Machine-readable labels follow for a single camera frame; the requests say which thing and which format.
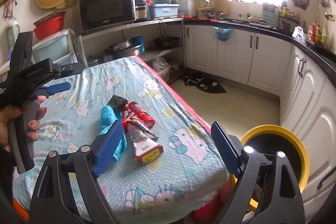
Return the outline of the blue cloth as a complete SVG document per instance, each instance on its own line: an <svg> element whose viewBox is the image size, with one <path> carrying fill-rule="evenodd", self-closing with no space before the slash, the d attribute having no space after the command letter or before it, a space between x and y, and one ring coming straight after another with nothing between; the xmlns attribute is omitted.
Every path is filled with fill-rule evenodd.
<svg viewBox="0 0 336 224"><path fill-rule="evenodd" d="M127 148L127 140L122 129L121 114L109 106L105 105L101 109L99 135L107 134L108 147L113 148L112 161L117 162L121 159L122 153Z"/></svg>

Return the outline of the red yellow paper carton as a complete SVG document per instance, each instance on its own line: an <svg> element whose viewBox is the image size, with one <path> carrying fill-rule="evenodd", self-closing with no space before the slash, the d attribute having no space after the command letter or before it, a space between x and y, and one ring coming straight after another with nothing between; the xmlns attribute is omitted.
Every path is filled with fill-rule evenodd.
<svg viewBox="0 0 336 224"><path fill-rule="evenodd" d="M141 130L129 127L127 133L133 143L134 160L137 164L148 164L163 154L163 146L147 137Z"/></svg>

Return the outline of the red snack wrapper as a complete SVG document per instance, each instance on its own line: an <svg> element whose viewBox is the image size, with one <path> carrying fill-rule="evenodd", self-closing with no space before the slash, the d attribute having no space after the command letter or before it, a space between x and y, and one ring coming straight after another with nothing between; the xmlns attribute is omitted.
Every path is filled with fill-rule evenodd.
<svg viewBox="0 0 336 224"><path fill-rule="evenodd" d="M159 137L155 135L155 133L148 128L142 120L129 110L128 106L123 108L121 112L121 120L125 131L130 132L131 130L136 130L141 133L141 135L144 135L153 141L157 141L159 139Z"/></svg>

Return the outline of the red cylindrical can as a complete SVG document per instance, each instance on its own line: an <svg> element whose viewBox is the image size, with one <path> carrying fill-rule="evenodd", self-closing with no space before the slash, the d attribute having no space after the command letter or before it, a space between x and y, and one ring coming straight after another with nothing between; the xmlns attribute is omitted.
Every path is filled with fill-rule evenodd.
<svg viewBox="0 0 336 224"><path fill-rule="evenodd" d="M143 121L148 128L152 128L155 125L155 119L149 115L139 104L132 101L128 103L128 108L134 113L140 120Z"/></svg>

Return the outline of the yellow trash bin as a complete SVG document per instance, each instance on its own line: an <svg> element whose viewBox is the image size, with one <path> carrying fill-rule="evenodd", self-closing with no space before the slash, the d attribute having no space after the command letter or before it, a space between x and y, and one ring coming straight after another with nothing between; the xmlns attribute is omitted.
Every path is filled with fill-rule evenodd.
<svg viewBox="0 0 336 224"><path fill-rule="evenodd" d="M241 150L242 175L220 216L229 223L303 223L301 190L309 175L305 147L280 126L258 126L248 135L253 142L247 145L230 135Z"/></svg>

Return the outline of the white kitchen cabinets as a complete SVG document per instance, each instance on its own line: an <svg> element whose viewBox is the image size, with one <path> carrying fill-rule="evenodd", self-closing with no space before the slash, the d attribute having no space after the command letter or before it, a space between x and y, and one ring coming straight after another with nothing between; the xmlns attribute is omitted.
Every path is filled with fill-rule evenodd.
<svg viewBox="0 0 336 224"><path fill-rule="evenodd" d="M280 98L280 124L305 146L310 160L303 190L312 219L335 185L335 58L276 32L223 24L187 24L186 66L260 89Z"/></svg>

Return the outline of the cartoon cat tablecloth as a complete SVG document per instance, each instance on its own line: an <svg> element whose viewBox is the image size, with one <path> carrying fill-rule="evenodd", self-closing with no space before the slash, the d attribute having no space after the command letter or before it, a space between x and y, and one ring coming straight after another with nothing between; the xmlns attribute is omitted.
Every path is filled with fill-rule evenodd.
<svg viewBox="0 0 336 224"><path fill-rule="evenodd" d="M209 125L138 57L68 77L70 90L45 102L35 166L14 174L14 206L27 213L47 154L90 144L114 119L123 143L98 182L122 223L172 223L192 214L207 223L221 206L228 172Z"/></svg>

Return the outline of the plastic drawer cabinet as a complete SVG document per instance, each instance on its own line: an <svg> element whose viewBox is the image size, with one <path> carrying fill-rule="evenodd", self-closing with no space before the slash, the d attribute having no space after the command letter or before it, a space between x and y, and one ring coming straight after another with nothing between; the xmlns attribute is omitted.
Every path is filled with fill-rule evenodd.
<svg viewBox="0 0 336 224"><path fill-rule="evenodd" d="M66 65L77 63L75 51L76 35L71 29L64 29L33 44L33 33L22 32L10 50L10 61L1 66L1 74L14 68L25 69L32 64L50 58L53 63Z"/></svg>

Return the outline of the red plastic basin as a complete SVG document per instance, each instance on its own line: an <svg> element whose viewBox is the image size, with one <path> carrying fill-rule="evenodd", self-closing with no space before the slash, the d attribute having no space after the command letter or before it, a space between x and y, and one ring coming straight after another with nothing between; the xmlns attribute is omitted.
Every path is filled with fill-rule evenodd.
<svg viewBox="0 0 336 224"><path fill-rule="evenodd" d="M56 34L64 27L65 11L53 12L44 18L34 22L34 34L39 40Z"/></svg>

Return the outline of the black floor mat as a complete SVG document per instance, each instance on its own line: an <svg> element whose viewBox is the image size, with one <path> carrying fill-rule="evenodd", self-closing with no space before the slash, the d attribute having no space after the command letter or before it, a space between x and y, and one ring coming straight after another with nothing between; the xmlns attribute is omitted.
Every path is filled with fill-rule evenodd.
<svg viewBox="0 0 336 224"><path fill-rule="evenodd" d="M198 90L209 94L223 94L226 93L224 87L211 78L208 78L199 73L185 74L181 77L185 86L195 86Z"/></svg>

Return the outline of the steel cooking pot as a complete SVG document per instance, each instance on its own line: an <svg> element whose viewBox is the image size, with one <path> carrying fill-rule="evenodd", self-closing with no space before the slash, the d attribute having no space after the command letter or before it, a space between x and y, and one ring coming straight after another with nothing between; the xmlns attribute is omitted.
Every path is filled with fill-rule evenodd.
<svg viewBox="0 0 336 224"><path fill-rule="evenodd" d="M142 44L134 45L130 39L111 45L108 49L114 59L129 56L141 56L143 52Z"/></svg>

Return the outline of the black microwave oven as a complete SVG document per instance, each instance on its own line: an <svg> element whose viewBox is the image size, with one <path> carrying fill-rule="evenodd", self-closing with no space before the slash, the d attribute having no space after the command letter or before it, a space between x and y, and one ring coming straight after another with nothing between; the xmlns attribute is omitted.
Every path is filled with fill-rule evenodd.
<svg viewBox="0 0 336 224"><path fill-rule="evenodd" d="M135 21L134 0L79 0L79 31Z"/></svg>

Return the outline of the blue hanging basket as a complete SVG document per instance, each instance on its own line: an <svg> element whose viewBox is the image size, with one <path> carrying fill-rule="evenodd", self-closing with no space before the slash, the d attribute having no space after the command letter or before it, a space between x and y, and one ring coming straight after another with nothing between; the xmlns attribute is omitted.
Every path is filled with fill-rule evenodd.
<svg viewBox="0 0 336 224"><path fill-rule="evenodd" d="M214 27L218 40L226 42L231 36L231 28Z"/></svg>

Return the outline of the metal shelf rack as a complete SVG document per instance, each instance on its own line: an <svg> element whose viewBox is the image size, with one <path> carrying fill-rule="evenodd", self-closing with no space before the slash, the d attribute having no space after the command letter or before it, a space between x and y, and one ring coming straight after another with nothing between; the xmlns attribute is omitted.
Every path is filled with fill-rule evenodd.
<svg viewBox="0 0 336 224"><path fill-rule="evenodd" d="M165 25L166 32L170 36L177 36L181 39L177 47L160 49L154 44L153 40L161 35L161 23ZM185 32L182 18L157 19L84 32L75 40L76 55L86 68L90 67L88 59L91 57L100 59L102 63L108 62L114 59L108 47L128 39L134 45L142 44L143 52L139 57L144 62L151 63L162 57L177 67L175 72L165 77L169 82L175 81L185 71Z"/></svg>

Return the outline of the blue dish rack box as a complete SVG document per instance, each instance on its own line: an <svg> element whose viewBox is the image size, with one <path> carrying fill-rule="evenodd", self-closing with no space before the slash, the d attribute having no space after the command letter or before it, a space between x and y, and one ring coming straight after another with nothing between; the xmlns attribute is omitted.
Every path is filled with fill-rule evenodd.
<svg viewBox="0 0 336 224"><path fill-rule="evenodd" d="M152 19L176 18L178 16L179 4L171 0L148 0L149 12Z"/></svg>

